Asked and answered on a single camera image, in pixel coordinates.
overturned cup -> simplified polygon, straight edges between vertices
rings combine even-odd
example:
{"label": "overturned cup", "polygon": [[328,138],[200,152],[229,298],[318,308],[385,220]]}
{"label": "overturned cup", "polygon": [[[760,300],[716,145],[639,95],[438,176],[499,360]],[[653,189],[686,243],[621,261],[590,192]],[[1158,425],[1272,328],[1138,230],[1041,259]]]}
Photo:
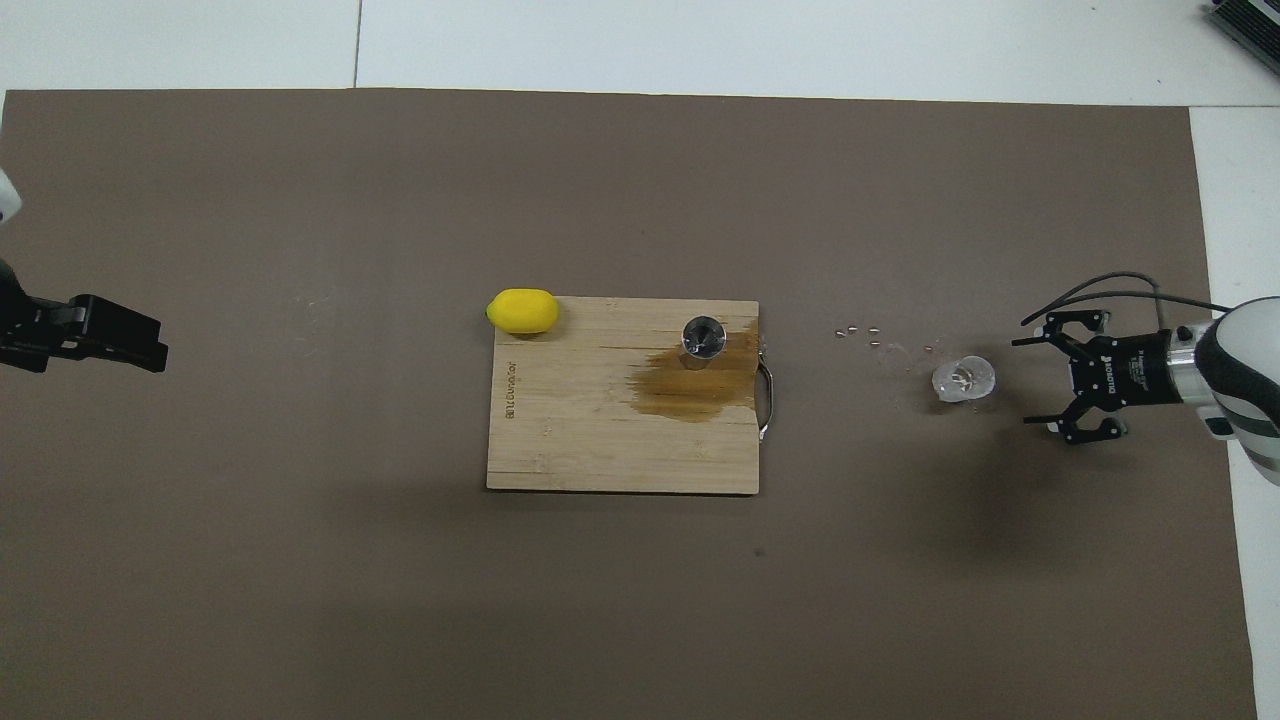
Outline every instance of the overturned cup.
{"label": "overturned cup", "polygon": [[961,357],[933,370],[933,392],[942,402],[987,397],[996,389],[996,369],[977,355]]}

wooden cutting board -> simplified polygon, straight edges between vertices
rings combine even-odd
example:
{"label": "wooden cutting board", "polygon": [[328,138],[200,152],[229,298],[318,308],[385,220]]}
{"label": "wooden cutting board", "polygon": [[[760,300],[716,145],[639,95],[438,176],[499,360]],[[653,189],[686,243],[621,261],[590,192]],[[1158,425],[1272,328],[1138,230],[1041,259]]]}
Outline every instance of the wooden cutting board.
{"label": "wooden cutting board", "polygon": [[[557,300],[549,332],[495,333],[489,488],[759,492],[758,302]],[[728,342],[690,369],[681,332],[698,315]]]}

toy lemon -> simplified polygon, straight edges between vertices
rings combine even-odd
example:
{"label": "toy lemon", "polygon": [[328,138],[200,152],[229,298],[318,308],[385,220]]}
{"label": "toy lemon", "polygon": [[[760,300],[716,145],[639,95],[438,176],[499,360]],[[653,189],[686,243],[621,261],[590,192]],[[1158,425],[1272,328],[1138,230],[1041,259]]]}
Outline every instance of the toy lemon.
{"label": "toy lemon", "polygon": [[511,334],[543,333],[559,319],[559,304],[545,290],[513,287],[499,292],[484,314],[493,327]]}

brown tabletop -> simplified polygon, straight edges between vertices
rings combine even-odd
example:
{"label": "brown tabletop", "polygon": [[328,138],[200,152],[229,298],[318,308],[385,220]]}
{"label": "brown tabletop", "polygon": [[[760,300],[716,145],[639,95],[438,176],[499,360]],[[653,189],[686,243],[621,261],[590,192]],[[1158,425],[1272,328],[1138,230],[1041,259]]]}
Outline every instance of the brown tabletop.
{"label": "brown tabletop", "polygon": [[[1065,357],[1007,346],[1096,273],[1207,295],[1185,109],[10,92],[3,129],[26,290],[172,346],[0,369],[6,717],[1254,714],[1222,446],[1151,407],[1066,447],[1020,424]],[[760,495],[485,491],[509,286],[759,301]],[[996,393],[943,406],[970,352]]]}

brown liquid stain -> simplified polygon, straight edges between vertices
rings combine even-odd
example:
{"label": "brown liquid stain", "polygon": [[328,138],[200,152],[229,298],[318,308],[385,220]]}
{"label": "brown liquid stain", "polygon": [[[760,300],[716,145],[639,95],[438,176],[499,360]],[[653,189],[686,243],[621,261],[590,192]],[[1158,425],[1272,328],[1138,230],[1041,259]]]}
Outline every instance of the brown liquid stain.
{"label": "brown liquid stain", "polygon": [[650,355],[627,382],[631,407],[685,423],[705,423],[728,406],[755,409],[755,369],[760,324],[730,332],[724,350],[699,369],[686,366],[681,347]]}

